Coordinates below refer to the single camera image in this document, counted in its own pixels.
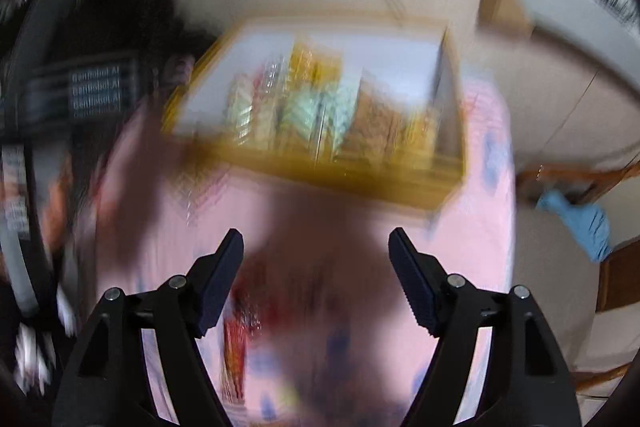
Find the person's left hand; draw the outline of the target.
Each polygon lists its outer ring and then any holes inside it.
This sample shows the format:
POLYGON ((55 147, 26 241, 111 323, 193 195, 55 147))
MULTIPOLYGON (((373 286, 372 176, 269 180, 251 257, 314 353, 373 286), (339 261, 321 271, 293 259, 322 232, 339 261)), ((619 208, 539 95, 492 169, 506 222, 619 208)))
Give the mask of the person's left hand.
POLYGON ((70 190, 73 187, 73 181, 72 168, 70 165, 65 165, 58 177, 49 184, 48 196, 39 213, 43 245, 49 257, 58 253, 66 243, 70 190))

